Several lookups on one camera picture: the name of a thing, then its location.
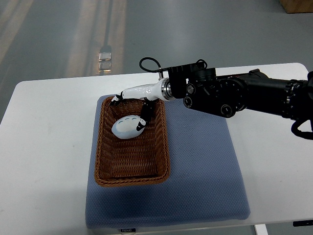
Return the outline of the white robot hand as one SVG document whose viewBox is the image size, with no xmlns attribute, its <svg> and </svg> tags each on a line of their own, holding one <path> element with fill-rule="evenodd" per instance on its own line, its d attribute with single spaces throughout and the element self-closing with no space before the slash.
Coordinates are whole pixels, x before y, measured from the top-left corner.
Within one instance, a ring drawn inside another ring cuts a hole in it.
<svg viewBox="0 0 313 235">
<path fill-rule="evenodd" d="M 160 80 L 155 84 L 140 85 L 127 88 L 121 93 L 116 94 L 110 101 L 110 105 L 118 105 L 124 99 L 145 99 L 140 112 L 140 118 L 136 127 L 137 131 L 143 130 L 151 121 L 154 113 L 154 100 L 169 100 L 167 85 L 169 80 Z"/>
</svg>

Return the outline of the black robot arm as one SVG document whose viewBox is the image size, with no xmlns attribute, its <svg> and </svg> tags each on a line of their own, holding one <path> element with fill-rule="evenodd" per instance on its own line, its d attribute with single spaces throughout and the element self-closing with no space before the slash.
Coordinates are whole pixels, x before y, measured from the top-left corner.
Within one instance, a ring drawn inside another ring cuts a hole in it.
<svg viewBox="0 0 313 235">
<path fill-rule="evenodd" d="M 186 108 L 230 118 L 243 109 L 273 114 L 293 120 L 291 132 L 311 140 L 312 132 L 299 127 L 313 119 L 313 75 L 306 80 L 281 80 L 267 77 L 259 69 L 248 73 L 216 75 L 204 60 L 166 68 L 155 84 L 128 88 L 115 95 L 113 105 L 126 99 L 144 101 L 137 131 L 152 118 L 154 101 L 182 99 Z"/>
</svg>

